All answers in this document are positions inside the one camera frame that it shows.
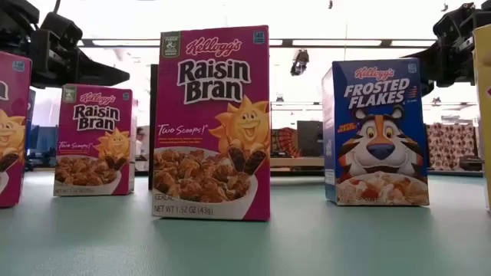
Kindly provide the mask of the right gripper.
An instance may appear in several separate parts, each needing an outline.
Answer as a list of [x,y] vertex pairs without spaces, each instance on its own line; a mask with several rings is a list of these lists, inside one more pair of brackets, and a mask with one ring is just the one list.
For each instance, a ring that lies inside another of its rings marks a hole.
[[[437,43],[438,52],[438,78],[437,69]],[[457,38],[439,38],[427,49],[406,55],[406,58],[417,58],[420,63],[420,83],[423,96],[431,93],[435,84],[438,87],[450,87],[455,83],[469,83],[474,85],[473,70],[473,36]]]

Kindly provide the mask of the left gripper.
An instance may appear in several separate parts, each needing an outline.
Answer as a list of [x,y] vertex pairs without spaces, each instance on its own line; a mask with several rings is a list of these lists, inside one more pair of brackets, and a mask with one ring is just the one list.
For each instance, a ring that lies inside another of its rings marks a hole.
[[114,86],[130,79],[130,74],[98,63],[78,48],[66,49],[48,30],[31,35],[31,86],[62,87],[65,84]]

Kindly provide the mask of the Raisin Bran cereal box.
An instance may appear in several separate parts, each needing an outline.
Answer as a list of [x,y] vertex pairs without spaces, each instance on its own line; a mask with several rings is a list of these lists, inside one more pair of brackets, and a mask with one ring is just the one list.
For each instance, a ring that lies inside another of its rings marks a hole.
[[137,100],[130,89],[66,84],[61,95],[54,196],[134,190]]
[[267,26],[162,33],[152,213],[268,220],[270,123]]
[[0,209],[21,195],[30,79],[29,59],[0,51]]

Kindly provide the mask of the Corn Pops cereal box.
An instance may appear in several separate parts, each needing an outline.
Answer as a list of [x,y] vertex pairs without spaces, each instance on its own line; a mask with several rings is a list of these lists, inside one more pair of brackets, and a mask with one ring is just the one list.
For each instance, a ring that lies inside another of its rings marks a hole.
[[486,180],[486,207],[491,212],[491,24],[476,28],[473,40],[473,70],[479,105],[479,154]]

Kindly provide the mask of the brown white patterned cloth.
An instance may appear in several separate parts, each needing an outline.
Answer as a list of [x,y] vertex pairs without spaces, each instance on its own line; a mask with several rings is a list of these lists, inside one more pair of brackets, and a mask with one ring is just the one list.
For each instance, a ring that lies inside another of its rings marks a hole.
[[426,125],[429,167],[436,171],[463,171],[463,161],[476,154],[475,127],[472,124]]

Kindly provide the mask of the blue partition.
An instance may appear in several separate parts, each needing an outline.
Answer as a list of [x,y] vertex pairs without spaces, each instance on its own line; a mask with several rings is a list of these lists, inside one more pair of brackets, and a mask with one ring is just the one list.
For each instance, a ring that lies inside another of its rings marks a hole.
[[58,128],[56,126],[38,126],[31,128],[29,149],[35,153],[45,153],[55,150],[57,145]]

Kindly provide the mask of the black bag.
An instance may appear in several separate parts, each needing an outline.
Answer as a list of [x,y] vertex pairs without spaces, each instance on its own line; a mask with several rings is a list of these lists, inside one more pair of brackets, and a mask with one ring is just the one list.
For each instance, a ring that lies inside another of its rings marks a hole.
[[478,156],[461,156],[459,167],[464,171],[482,171],[483,161]]

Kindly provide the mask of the black monitor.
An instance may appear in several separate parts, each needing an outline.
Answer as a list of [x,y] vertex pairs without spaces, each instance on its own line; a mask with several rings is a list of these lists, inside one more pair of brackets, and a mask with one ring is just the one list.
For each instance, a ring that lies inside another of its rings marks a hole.
[[302,156],[320,157],[323,155],[322,122],[299,120],[297,122],[298,149]]

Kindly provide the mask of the orange patterned cloth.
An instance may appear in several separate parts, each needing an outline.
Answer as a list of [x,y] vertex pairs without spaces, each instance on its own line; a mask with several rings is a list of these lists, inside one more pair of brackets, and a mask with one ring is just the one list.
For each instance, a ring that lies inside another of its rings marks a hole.
[[300,157],[301,150],[298,148],[298,132],[296,129],[284,127],[273,129],[271,136],[272,157]]

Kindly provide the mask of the teal table mat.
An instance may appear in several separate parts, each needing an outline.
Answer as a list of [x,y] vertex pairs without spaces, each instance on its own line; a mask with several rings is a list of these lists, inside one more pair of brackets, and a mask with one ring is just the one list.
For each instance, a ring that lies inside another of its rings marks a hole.
[[158,219],[128,196],[52,195],[30,172],[0,209],[0,276],[491,276],[481,178],[431,176],[427,207],[345,207],[319,177],[275,177],[268,222]]

